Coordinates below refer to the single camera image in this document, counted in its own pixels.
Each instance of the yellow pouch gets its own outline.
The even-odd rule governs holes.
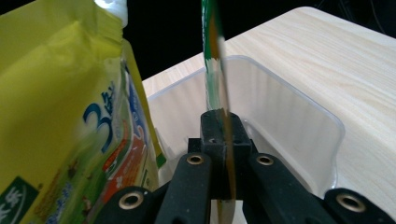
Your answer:
[[[37,0],[0,17],[0,48],[0,223],[91,223],[118,189],[158,188],[120,19],[93,0]]]

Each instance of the plastic bin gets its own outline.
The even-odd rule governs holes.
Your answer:
[[[345,134],[342,122],[248,57],[228,57],[225,65],[231,111],[244,122],[258,150],[264,152],[261,148],[271,144],[276,150],[266,153],[278,156],[308,190],[323,197],[336,184],[335,156]],[[188,138],[200,136],[200,116],[206,111],[205,69],[152,95],[148,103],[173,170],[187,152]]]

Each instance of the detergent pouch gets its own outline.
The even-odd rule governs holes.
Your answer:
[[[92,223],[164,158],[121,20],[93,0],[0,17],[0,223]]]

